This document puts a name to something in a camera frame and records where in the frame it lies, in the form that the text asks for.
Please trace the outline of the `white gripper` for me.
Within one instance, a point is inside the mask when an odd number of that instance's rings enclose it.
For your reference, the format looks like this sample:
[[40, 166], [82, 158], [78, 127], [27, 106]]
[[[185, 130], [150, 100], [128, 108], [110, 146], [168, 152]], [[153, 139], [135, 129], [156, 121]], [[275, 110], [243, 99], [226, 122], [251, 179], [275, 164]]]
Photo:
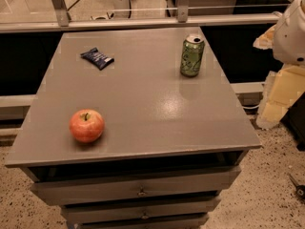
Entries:
[[257, 111], [256, 125], [272, 129], [305, 93], [305, 0], [294, 0], [253, 46], [273, 48], [274, 58], [284, 63], [278, 73], [269, 72]]

